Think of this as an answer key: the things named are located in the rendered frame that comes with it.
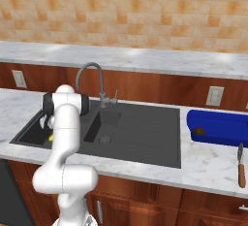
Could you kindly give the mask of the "brown wooden drawer front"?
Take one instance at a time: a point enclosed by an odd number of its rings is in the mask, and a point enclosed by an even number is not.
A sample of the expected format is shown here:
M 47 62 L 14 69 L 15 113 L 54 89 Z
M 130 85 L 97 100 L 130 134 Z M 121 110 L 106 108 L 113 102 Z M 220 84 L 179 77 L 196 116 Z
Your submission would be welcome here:
M 248 199 L 188 190 L 182 193 L 176 226 L 248 226 Z

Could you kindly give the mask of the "black dishwasher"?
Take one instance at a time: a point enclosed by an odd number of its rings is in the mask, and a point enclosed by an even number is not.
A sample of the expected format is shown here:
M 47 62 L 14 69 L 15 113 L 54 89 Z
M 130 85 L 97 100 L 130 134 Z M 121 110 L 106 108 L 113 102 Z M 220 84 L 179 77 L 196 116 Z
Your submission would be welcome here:
M 8 162 L 0 159 L 0 224 L 34 226 Z

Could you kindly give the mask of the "grey curved sink faucet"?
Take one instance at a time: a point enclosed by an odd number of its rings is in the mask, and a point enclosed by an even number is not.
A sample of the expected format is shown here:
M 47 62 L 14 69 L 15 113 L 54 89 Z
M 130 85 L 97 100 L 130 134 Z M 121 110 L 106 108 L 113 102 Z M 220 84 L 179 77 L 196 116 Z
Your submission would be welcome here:
M 76 76 L 76 91 L 79 91 L 79 80 L 82 72 L 86 70 L 88 67 L 95 67 L 99 72 L 99 82 L 100 82 L 100 107 L 105 108 L 108 104 L 116 104 L 117 103 L 117 93 L 118 91 L 115 91 L 115 95 L 113 98 L 109 98 L 106 95 L 105 89 L 104 89 L 104 79 L 103 79 L 103 70 L 99 64 L 96 62 L 88 62 L 80 67 L 80 69 L 77 72 Z

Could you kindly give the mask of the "brown wooden cupboard door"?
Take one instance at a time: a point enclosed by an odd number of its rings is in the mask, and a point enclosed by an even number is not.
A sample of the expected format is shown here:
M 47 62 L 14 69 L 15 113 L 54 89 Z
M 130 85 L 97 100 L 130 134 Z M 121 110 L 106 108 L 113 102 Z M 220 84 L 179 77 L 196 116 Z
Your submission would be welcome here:
M 8 164 L 35 226 L 51 226 L 59 216 L 57 196 L 38 193 L 33 188 L 32 177 L 39 165 L 13 160 Z
M 97 201 L 102 204 L 103 224 L 98 219 Z M 96 194 L 87 196 L 87 204 L 99 226 L 176 226 L 175 209 Z

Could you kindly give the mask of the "white wall outlet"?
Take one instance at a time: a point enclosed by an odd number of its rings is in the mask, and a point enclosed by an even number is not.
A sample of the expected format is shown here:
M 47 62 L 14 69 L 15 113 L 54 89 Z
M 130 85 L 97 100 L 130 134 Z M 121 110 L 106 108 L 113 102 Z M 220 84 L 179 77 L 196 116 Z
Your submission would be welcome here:
M 224 93 L 224 87 L 222 86 L 210 86 L 208 90 L 208 95 L 206 99 L 206 104 L 208 106 L 219 107 L 222 101 L 222 96 Z
M 18 70 L 12 70 L 12 73 L 15 79 L 15 85 L 19 88 L 26 88 L 27 85 L 23 73 Z

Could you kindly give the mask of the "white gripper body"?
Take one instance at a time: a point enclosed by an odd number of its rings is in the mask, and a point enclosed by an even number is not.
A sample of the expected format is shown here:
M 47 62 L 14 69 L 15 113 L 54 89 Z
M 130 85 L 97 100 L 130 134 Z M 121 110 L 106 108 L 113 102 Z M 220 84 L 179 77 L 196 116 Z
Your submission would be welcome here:
M 53 129 L 54 126 L 54 116 L 49 116 L 45 114 L 41 119 L 40 119 L 40 126 L 42 129 Z

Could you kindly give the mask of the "blue tray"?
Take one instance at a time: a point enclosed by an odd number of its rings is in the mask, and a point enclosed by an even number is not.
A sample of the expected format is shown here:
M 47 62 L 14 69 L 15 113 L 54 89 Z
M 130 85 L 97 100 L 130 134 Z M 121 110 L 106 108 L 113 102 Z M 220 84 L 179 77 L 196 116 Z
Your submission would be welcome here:
M 248 115 L 237 113 L 217 113 L 190 110 L 187 113 L 187 126 L 191 139 L 195 142 L 248 148 Z M 194 133 L 195 127 L 202 127 L 205 135 Z

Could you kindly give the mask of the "dark grey sink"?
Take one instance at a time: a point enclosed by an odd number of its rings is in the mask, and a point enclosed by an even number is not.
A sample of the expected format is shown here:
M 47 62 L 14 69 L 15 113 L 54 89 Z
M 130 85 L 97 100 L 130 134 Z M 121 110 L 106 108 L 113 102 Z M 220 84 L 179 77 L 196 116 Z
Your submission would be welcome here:
M 78 152 L 170 168 L 181 167 L 180 111 L 173 108 L 118 103 L 78 113 L 64 106 L 55 120 L 80 132 Z

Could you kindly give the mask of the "wooden handled knife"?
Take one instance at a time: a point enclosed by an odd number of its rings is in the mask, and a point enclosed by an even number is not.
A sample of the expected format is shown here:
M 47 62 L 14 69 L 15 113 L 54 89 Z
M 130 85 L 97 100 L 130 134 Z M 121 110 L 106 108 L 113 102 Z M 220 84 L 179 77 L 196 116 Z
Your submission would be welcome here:
M 246 186 L 246 179 L 245 179 L 245 169 L 244 164 L 242 163 L 242 156 L 243 156 L 243 143 L 239 144 L 238 151 L 237 151 L 237 160 L 238 160 L 238 185 L 241 188 L 245 188 Z

